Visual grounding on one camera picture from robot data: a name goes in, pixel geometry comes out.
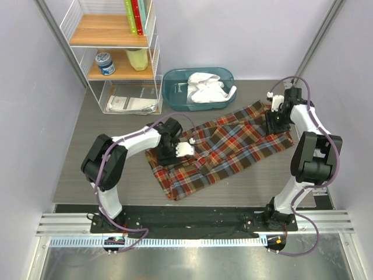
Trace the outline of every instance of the white towel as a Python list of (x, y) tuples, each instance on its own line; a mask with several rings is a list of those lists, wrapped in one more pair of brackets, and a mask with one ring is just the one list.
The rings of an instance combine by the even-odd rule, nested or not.
[(187, 103), (225, 102), (232, 98), (237, 90), (235, 86), (229, 93), (223, 90), (224, 83), (218, 75), (194, 73), (188, 79)]

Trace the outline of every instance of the jar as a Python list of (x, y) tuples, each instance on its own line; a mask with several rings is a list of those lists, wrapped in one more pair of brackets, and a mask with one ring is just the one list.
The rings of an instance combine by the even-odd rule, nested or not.
[(129, 63), (136, 71), (144, 71), (147, 67), (147, 48), (126, 48)]
[(115, 72), (114, 64), (108, 52), (101, 52), (96, 55), (96, 64), (101, 71), (101, 74), (107, 76)]

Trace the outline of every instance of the laundry basket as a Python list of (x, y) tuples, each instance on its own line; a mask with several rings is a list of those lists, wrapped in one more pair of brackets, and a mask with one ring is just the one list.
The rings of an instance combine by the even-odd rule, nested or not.
[(170, 105), (175, 111), (208, 111), (223, 109), (231, 103), (237, 92), (233, 97), (224, 102), (214, 103), (187, 103), (188, 95), (188, 78), (195, 72), (215, 74), (220, 77), (220, 81), (224, 83), (224, 91), (228, 93), (234, 86), (233, 75), (230, 71), (221, 67), (208, 67), (208, 68), (187, 68), (175, 69), (167, 72), (162, 81), (162, 95), (163, 100)]

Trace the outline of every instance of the plaid blanket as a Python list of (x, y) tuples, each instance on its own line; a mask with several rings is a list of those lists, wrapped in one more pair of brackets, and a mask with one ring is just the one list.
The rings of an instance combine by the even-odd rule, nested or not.
[[(160, 166), (154, 149), (145, 152), (154, 176), (170, 200), (180, 200), (232, 176), (294, 143), (288, 132), (266, 136), (265, 111), (260, 101), (196, 127), (196, 155), (182, 163)], [(182, 141), (193, 135), (185, 131)]]

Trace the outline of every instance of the purple rope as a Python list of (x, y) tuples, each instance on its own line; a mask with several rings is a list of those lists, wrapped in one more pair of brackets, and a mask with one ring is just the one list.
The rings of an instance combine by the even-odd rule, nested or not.
[(309, 249), (308, 251), (303, 252), (303, 253), (287, 253), (287, 252), (282, 252), (282, 251), (279, 251), (278, 253), (280, 255), (285, 255), (285, 256), (289, 256), (289, 257), (300, 257), (300, 256), (304, 256), (304, 255), (307, 255), (307, 254), (313, 252), (317, 248), (317, 246), (319, 244), (320, 233), (319, 233), (319, 229), (317, 228), (317, 225), (315, 224), (315, 222), (312, 221), (310, 218), (308, 218), (308, 217), (306, 217), (306, 216), (304, 216), (302, 214), (299, 214), (294, 209), (294, 204), (298, 200), (298, 198), (304, 193), (304, 191), (306, 189), (309, 189), (309, 188), (311, 188), (311, 189), (317, 189), (317, 188), (324, 188), (324, 187), (329, 186), (335, 180), (335, 178), (337, 177), (337, 174), (339, 172), (340, 159), (339, 159), (339, 153), (338, 153), (338, 149), (337, 149), (336, 144), (331, 139), (331, 137), (329, 136), (329, 134), (327, 134), (326, 131), (322, 127), (319, 126), (319, 123), (317, 122), (315, 116), (313, 115), (313, 113), (311, 111), (311, 90), (309, 88), (309, 84), (307, 83), (307, 81), (305, 79), (303, 79), (302, 77), (298, 77), (298, 76), (289, 76), (289, 77), (283, 78), (283, 79), (279, 80), (277, 83), (275, 83), (275, 85), (272, 87), (272, 89), (270, 90), (270, 92), (273, 92), (273, 90), (275, 89), (275, 87), (277, 85), (279, 85), (281, 82), (283, 82), (284, 80), (287, 80), (287, 79), (299, 79), (299, 80), (301, 80), (304, 83), (305, 87), (307, 88), (307, 112), (308, 112), (308, 115), (309, 115), (310, 119), (312, 120), (312, 122), (314, 123), (314, 125), (320, 130), (320, 132), (329, 141), (329, 143), (331, 144), (331, 146), (332, 146), (332, 148), (334, 150), (334, 153), (336, 155), (336, 170), (335, 170), (332, 178), (330, 178), (329, 181), (327, 181), (327, 182), (325, 182), (324, 184), (321, 184), (321, 185), (308, 185), (308, 186), (305, 186), (304, 188), (302, 188), (302, 190), (300, 192), (298, 192), (298, 194), (291, 201), (291, 210), (294, 213), (294, 215), (296, 215), (298, 217), (301, 217), (301, 218), (309, 221), (311, 223), (311, 225), (315, 228), (315, 231), (316, 231), (316, 242), (312, 246), (311, 249)]
[[(126, 251), (128, 251), (128, 250), (134, 248), (137, 244), (139, 244), (139, 243), (141, 242), (141, 240), (143, 240), (143, 239), (147, 236), (147, 234), (149, 233), (149, 229), (148, 229), (148, 228), (143, 228), (143, 229), (128, 229), (127, 227), (123, 227), (123, 226), (121, 226), (121, 225), (115, 223), (115, 222), (114, 222), (114, 221), (109, 217), (108, 213), (107, 213), (107, 212), (105, 211), (105, 209), (103, 208), (103, 205), (102, 205), (102, 203), (101, 203), (101, 201), (100, 201), (100, 197), (98, 196), (98, 182), (100, 182), (101, 177), (102, 177), (102, 175), (103, 175), (103, 170), (104, 170), (104, 167), (105, 167), (106, 161), (107, 161), (107, 159), (108, 159), (108, 156), (109, 156), (111, 150), (112, 150), (115, 146), (117, 146), (118, 144), (120, 144), (121, 142), (123, 142), (123, 141), (125, 141), (125, 140), (128, 140), (128, 139), (131, 139), (131, 138), (134, 138), (134, 137), (136, 137), (136, 136), (140, 136), (140, 135), (142, 135), (142, 134), (147, 133), (149, 130), (151, 130), (153, 127), (155, 127), (157, 124), (159, 124), (160, 122), (162, 122), (162, 121), (164, 121), (164, 120), (166, 120), (166, 119), (168, 119), (169, 117), (174, 116), (174, 115), (182, 115), (182, 116), (186, 117), (186, 118), (187, 118), (187, 119), (192, 123), (192, 125), (193, 125), (193, 133), (195, 133), (195, 131), (196, 131), (196, 126), (195, 126), (195, 124), (194, 124), (194, 122), (193, 122), (193, 120), (192, 120), (192, 118), (191, 118), (190, 116), (188, 116), (188, 115), (185, 114), (185, 113), (171, 113), (171, 114), (165, 115), (164, 117), (160, 118), (159, 120), (157, 120), (156, 122), (154, 122), (151, 126), (149, 126), (147, 129), (144, 129), (143, 131), (140, 131), (140, 132), (137, 132), (137, 133), (134, 133), (134, 134), (128, 135), (127, 137), (123, 137), (123, 138), (121, 138), (121, 139), (115, 141), (114, 143), (112, 143), (112, 144), (109, 146), (109, 148), (106, 150), (106, 152), (105, 152), (105, 154), (104, 154), (104, 156), (103, 156), (103, 159), (102, 159), (102, 161), (101, 161), (101, 165), (100, 165), (100, 169), (98, 170), (98, 174), (97, 174), (96, 182), (94, 183), (94, 194), (95, 194), (95, 198), (96, 198), (96, 201), (97, 201), (97, 203), (98, 203), (98, 207), (99, 207), (101, 213), (104, 214), (104, 216), (107, 218), (107, 220), (108, 220), (112, 225), (114, 225), (116, 228), (118, 228), (118, 229), (124, 230), (124, 231), (126, 231), (126, 232), (132, 232), (132, 233), (136, 233), (136, 232), (144, 232), (144, 234), (143, 234), (140, 238), (138, 238), (137, 241), (134, 242), (134, 244), (131, 244), (130, 246), (128, 246), (128, 247), (126, 247), (126, 248), (123, 248), (123, 249), (118, 250), (118, 251), (117, 251), (118, 253), (123, 253), (123, 252), (126, 252)], [(57, 258), (56, 262), (54, 263), (54, 265), (53, 265), (53, 267), (52, 267), (52, 270), (51, 270), (51, 272), (49, 273), (49, 276), (47, 277), (47, 280), (50, 280), (50, 279), (51, 279), (51, 277), (52, 277), (52, 275), (53, 275), (55, 269), (57, 268), (57, 265), (58, 265), (58, 264), (61, 264), (61, 265), (63, 265), (63, 266), (69, 267), (69, 268), (78, 268), (78, 267), (82, 267), (82, 266), (84, 266), (84, 265), (86, 265), (86, 264), (92, 262), (93, 260), (95, 260), (95, 259), (97, 259), (97, 258), (99, 258), (99, 257), (101, 257), (102, 255), (105, 255), (105, 254), (106, 254), (106, 252), (105, 252), (105, 253), (101, 253), (101, 254), (97, 254), (97, 255), (95, 255), (93, 258), (91, 258), (91, 259), (89, 259), (88, 261), (84, 262), (83, 264), (79, 264), (79, 265), (62, 264), (62, 263), (60, 262), (60, 260), (61, 260), (61, 258), (62, 258), (62, 255), (60, 255), (60, 256)]]

